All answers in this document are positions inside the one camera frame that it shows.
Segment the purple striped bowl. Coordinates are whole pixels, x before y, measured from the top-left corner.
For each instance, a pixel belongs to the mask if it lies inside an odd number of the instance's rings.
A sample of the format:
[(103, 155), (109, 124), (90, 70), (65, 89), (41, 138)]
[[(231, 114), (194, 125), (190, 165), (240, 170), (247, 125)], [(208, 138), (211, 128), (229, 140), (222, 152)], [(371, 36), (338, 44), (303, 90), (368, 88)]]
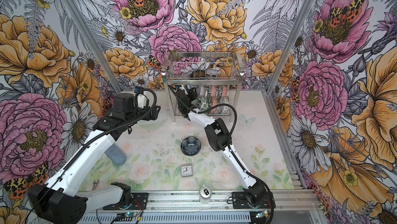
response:
[(204, 85), (200, 85), (199, 86), (199, 97), (206, 97), (206, 95), (207, 95), (207, 89), (206, 89), (206, 86), (204, 86)]

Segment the black white floral bowl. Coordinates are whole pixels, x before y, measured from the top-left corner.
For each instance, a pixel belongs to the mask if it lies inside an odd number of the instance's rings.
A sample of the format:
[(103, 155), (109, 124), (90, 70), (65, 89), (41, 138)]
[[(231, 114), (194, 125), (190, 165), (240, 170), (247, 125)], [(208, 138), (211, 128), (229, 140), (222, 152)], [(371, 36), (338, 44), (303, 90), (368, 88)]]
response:
[(219, 86), (219, 96), (224, 97), (224, 98), (228, 96), (228, 86), (227, 85)]

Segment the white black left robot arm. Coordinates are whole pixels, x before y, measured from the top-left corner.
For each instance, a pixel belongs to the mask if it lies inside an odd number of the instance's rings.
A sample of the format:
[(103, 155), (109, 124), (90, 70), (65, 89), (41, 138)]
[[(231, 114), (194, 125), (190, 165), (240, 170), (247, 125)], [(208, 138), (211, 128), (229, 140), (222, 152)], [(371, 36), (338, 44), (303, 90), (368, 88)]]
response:
[(141, 120), (157, 119), (160, 109), (151, 89), (116, 95), (113, 108), (98, 120), (61, 170), (28, 191), (32, 212), (54, 224), (76, 224), (84, 215), (108, 205), (128, 207), (132, 197), (125, 184), (113, 183), (92, 191), (79, 189), (93, 166), (125, 131), (132, 132), (132, 126)]

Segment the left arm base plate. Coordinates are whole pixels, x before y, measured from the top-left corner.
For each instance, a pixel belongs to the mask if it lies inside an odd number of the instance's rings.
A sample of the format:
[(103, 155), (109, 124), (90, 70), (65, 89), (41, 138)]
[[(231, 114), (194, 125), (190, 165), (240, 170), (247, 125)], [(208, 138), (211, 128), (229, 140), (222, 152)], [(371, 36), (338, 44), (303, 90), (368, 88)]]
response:
[(148, 193), (124, 194), (118, 203), (107, 205), (103, 207), (103, 210), (145, 210), (148, 202), (148, 196)]

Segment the black white patterned bowl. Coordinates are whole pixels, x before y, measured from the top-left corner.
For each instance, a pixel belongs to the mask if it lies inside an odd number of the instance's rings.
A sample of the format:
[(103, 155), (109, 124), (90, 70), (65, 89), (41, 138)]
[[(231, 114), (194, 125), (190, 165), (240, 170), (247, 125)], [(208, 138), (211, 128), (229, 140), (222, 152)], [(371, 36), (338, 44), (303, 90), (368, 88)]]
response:
[(219, 104), (219, 101), (217, 98), (215, 97), (211, 97), (209, 100), (210, 104), (211, 104), (211, 111), (210, 114), (216, 114), (218, 112), (218, 107), (215, 108), (215, 106), (217, 106)]

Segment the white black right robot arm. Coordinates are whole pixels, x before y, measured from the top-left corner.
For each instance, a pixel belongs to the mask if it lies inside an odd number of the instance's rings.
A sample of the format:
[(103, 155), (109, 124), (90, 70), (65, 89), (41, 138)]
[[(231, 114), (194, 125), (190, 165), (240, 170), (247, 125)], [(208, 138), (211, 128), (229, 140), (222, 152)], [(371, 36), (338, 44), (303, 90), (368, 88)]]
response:
[[(268, 185), (259, 177), (253, 175), (237, 153), (232, 142), (232, 133), (237, 123), (237, 111), (230, 104), (217, 104), (203, 111), (199, 111), (192, 104), (196, 96), (196, 89), (192, 88), (185, 91), (182, 87), (168, 87), (175, 96), (180, 113), (191, 122), (202, 126), (206, 132), (210, 147), (215, 152), (221, 152), (222, 156), (234, 168), (243, 186), (247, 201), (252, 208), (258, 207), (262, 203), (267, 203), (269, 208), (275, 208), (273, 193)], [(213, 118), (206, 113), (219, 107), (231, 109), (234, 120), (232, 128), (229, 130), (225, 122), (220, 118)]]

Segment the dark navy wave bowl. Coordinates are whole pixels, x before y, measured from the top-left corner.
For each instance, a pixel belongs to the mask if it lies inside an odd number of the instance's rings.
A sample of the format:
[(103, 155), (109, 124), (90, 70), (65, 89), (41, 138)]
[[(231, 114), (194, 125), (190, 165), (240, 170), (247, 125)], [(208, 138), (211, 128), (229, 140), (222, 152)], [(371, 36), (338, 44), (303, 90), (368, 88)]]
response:
[(181, 151), (186, 156), (195, 156), (201, 150), (201, 142), (198, 138), (191, 136), (181, 142)]

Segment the green leaf print bowl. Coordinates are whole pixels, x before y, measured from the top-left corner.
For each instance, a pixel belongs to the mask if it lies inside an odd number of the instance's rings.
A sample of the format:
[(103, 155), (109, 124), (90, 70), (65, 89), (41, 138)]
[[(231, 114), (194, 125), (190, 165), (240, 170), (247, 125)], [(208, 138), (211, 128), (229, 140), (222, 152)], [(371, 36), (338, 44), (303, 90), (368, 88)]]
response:
[(205, 97), (199, 97), (197, 99), (197, 107), (200, 112), (203, 112), (209, 108), (208, 100)]

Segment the green geometric pattern bowl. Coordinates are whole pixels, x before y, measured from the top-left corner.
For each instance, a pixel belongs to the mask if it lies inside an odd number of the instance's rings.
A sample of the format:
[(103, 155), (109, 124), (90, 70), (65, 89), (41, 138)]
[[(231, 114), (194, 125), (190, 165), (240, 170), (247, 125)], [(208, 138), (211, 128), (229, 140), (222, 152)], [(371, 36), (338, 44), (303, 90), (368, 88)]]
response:
[[(229, 104), (229, 100), (227, 97), (221, 97), (219, 100), (219, 104)], [(228, 106), (220, 106), (218, 108), (218, 113), (219, 114), (228, 114), (230, 108)]]

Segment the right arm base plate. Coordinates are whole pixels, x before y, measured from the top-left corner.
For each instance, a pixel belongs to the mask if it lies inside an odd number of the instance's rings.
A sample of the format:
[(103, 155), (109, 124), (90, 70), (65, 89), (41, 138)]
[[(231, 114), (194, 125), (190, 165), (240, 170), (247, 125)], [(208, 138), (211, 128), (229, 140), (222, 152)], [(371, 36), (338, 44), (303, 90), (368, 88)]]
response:
[(228, 203), (233, 205), (233, 209), (249, 209), (249, 208), (258, 208), (258, 209), (270, 209), (276, 208), (276, 204), (274, 199), (266, 194), (262, 200), (260, 200), (255, 205), (249, 203), (247, 199), (247, 194), (243, 191), (234, 191), (232, 195), (228, 199)]

